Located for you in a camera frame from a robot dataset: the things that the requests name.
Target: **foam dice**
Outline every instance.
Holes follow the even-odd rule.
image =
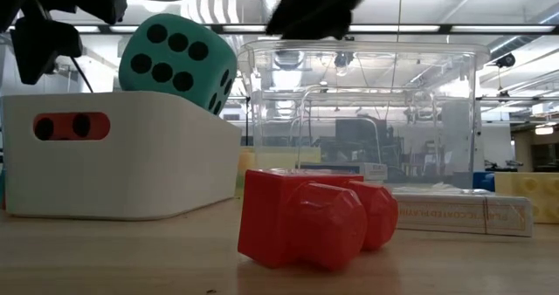
[[[396,231],[398,202],[383,186],[348,182],[343,187],[355,191],[367,213],[364,250],[376,250],[388,243]]]
[[[218,34],[170,14],[148,18],[122,54],[124,91],[156,91],[190,100],[218,115],[237,76],[235,52]]]
[[[355,192],[336,186],[359,175],[320,170],[247,170],[238,251],[271,268],[308,261],[329,270],[346,266],[367,231]]]

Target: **red toy block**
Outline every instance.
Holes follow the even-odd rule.
[[[359,175],[331,171],[247,170],[238,252],[276,268],[298,260],[330,270],[362,248],[367,217],[354,191]]]
[[[383,186],[351,181],[343,187],[355,191],[367,212],[367,235],[363,249],[381,248],[396,231],[398,202]]]

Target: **desk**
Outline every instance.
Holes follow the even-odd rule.
[[[241,204],[155,222],[0,219],[0,292],[65,294],[554,294],[559,227],[534,238],[398,230],[345,271],[268,270],[237,253]]]

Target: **cardboard box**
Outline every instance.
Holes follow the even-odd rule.
[[[398,229],[531,237],[532,204],[504,196],[392,194]]]
[[[363,175],[366,182],[384,182],[388,179],[388,168],[384,164],[376,163],[348,163],[348,162],[302,162],[302,169],[331,169],[353,174]]]

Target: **ceiling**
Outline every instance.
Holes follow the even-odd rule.
[[[169,12],[189,17],[205,24],[264,24],[270,17],[273,6],[278,0],[186,0],[175,3],[144,3],[129,1],[129,7],[122,24],[138,25],[146,18],[159,13]],[[83,12],[65,14],[53,12],[53,17],[72,24],[98,24],[99,21]],[[559,0],[364,0],[354,11],[356,24],[559,24]],[[258,39],[258,36],[224,36],[229,44],[238,49],[242,44]],[[119,45],[122,47],[128,35],[87,35],[83,36],[84,46],[95,61],[109,63],[113,69],[120,63]],[[486,46],[498,58],[512,51],[516,64],[510,68],[498,69],[486,66],[478,75],[480,83],[476,89],[480,95],[495,95],[499,87],[511,89],[516,96],[548,96],[559,88],[559,36],[489,36],[489,35],[359,35],[356,41],[374,42],[412,42],[440,44],[474,44]],[[394,54],[385,58],[362,56],[351,65],[364,73],[358,75],[363,83],[373,79],[382,86],[404,86],[422,73],[428,65],[442,65],[440,61],[423,61],[405,73],[398,65],[393,73]],[[305,83],[318,84],[326,81],[335,85],[335,67],[318,62],[304,71],[305,81],[295,82],[292,87]],[[533,85],[526,84],[533,80]],[[233,96],[244,95],[240,80],[234,87]],[[511,110],[519,104],[486,102],[487,106]]]

